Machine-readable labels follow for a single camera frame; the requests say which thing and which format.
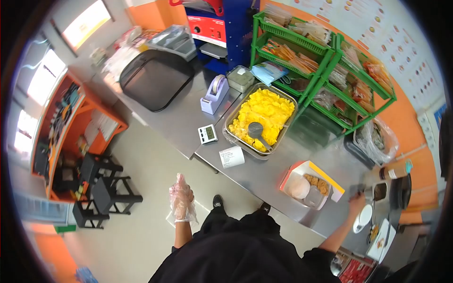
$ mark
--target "gloved hand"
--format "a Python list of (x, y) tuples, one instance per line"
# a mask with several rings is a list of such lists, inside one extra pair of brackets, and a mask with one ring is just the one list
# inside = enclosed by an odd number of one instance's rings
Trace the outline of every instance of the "gloved hand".
[(195, 197), (183, 174), (178, 173), (177, 181), (170, 187), (169, 193), (174, 222), (196, 221), (198, 223), (193, 203)]

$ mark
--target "scrambled egg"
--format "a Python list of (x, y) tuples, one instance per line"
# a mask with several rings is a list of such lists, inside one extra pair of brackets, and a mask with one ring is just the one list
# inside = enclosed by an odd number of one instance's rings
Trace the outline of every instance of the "scrambled egg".
[(241, 105), (239, 116), (229, 125), (230, 131), (242, 141), (257, 150), (265, 152), (266, 148), (258, 139), (247, 134), (251, 122), (263, 125), (263, 138), (269, 144), (277, 142), (277, 137), (286, 120), (294, 112), (294, 103), (280, 97), (267, 89), (258, 89), (249, 96), (249, 100)]

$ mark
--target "orange shelf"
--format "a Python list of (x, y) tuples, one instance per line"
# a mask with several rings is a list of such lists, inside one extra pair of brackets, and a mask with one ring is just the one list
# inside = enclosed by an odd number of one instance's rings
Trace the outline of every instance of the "orange shelf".
[(71, 74), (71, 72), (66, 69), (66, 71), (62, 72), (60, 77), (55, 82), (55, 87), (52, 91), (52, 94), (46, 100), (44, 104), (44, 108), (41, 111), (41, 119), (38, 121), (37, 129), (34, 134), (34, 141), (32, 146), (31, 158), (30, 158), (30, 172), (34, 176), (40, 176), (34, 172), (34, 155), (36, 151), (36, 147), (38, 145), (38, 140), (42, 137), (48, 137), (49, 135), (49, 127), (50, 120), (53, 118), (53, 114), (55, 113), (56, 106), (55, 103), (60, 101), (63, 95), (66, 93), (66, 90), (70, 87), (72, 83), (76, 83), (80, 86), (80, 83), (75, 79), (75, 77)]
[(113, 136), (128, 128), (128, 125), (116, 113), (103, 105), (101, 100), (85, 84), (82, 84), (80, 87), (79, 94), (80, 97), (72, 109), (72, 114), (66, 125), (63, 127), (60, 138), (54, 145), (51, 156), (49, 157), (49, 184), (46, 186), (46, 195), (51, 200), (74, 201), (71, 198), (70, 193), (58, 193), (52, 190), (53, 178), (57, 168), (58, 157), (62, 151), (71, 152), (80, 157), (82, 156), (76, 142), (79, 136), (85, 133), (87, 125), (92, 120), (91, 115), (94, 110), (98, 110), (114, 120), (117, 123), (117, 126), (108, 140), (105, 140), (101, 131), (98, 130), (97, 136), (90, 145), (88, 152), (93, 154), (104, 153)]

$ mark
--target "receipt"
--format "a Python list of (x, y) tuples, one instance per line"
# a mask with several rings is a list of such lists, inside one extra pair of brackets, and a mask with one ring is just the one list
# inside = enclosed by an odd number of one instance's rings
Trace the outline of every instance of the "receipt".
[(233, 167), (239, 164), (243, 164), (244, 154), (240, 146), (234, 146), (229, 149), (219, 151), (220, 160), (222, 161), (223, 168)]

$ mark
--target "black shirt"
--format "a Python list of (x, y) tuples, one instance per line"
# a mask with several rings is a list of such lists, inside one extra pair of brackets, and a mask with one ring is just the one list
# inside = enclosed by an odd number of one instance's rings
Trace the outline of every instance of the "black shirt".
[(339, 278), (330, 271), (334, 256), (315, 248), (301, 259), (294, 245), (279, 234), (236, 226), (203, 235), (196, 233), (183, 247), (174, 248), (149, 282), (338, 283)]

